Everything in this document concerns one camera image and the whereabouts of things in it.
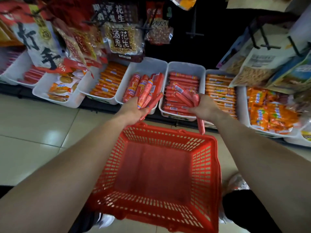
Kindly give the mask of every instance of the forearm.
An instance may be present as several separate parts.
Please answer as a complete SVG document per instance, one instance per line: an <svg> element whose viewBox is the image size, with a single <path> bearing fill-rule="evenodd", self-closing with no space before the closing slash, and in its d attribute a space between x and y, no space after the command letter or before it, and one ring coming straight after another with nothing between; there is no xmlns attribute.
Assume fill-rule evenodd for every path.
<svg viewBox="0 0 311 233"><path fill-rule="evenodd" d="M0 200L0 231L68 232L123 127L112 119L95 128L13 188Z"/></svg>
<svg viewBox="0 0 311 233"><path fill-rule="evenodd" d="M311 163L228 114L220 113L213 123L239 172L280 229L308 231Z"/></svg>

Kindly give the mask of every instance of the basket bottom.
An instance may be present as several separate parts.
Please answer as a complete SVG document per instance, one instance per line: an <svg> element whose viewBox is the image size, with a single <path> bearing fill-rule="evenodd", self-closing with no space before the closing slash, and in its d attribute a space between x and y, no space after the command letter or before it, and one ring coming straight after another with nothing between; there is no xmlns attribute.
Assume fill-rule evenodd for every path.
<svg viewBox="0 0 311 233"><path fill-rule="evenodd" d="M192 155L178 149L129 141L114 189L157 200L188 204Z"/></svg>

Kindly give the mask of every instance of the person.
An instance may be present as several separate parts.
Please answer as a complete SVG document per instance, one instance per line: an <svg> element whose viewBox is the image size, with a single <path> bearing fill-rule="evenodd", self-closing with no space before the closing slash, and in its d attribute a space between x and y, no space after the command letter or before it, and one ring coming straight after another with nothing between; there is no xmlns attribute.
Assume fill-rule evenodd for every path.
<svg viewBox="0 0 311 233"><path fill-rule="evenodd" d="M199 106L189 112L218 128L251 188L223 197L227 217L250 232L309 232L311 163L240 124L208 96L200 98ZM0 232L67 233L121 131L148 112L137 108L137 99L130 99L111 120L93 129L4 195L0 199ZM235 179L233 184L244 182L241 176Z"/></svg>

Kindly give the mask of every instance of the black pants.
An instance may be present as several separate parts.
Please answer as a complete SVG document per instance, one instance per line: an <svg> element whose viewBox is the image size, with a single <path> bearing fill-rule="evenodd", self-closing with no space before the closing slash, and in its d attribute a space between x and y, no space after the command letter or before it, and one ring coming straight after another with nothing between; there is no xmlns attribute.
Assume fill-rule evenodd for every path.
<svg viewBox="0 0 311 233"><path fill-rule="evenodd" d="M263 204L251 190L236 190L223 197L225 215L251 233L281 232Z"/></svg>
<svg viewBox="0 0 311 233"><path fill-rule="evenodd" d="M13 186L0 186L0 198ZM227 218L251 233L281 232L269 213L251 190L236 190L223 197L222 204ZM85 208L72 225L69 233L82 233L90 230L99 218L98 213Z"/></svg>

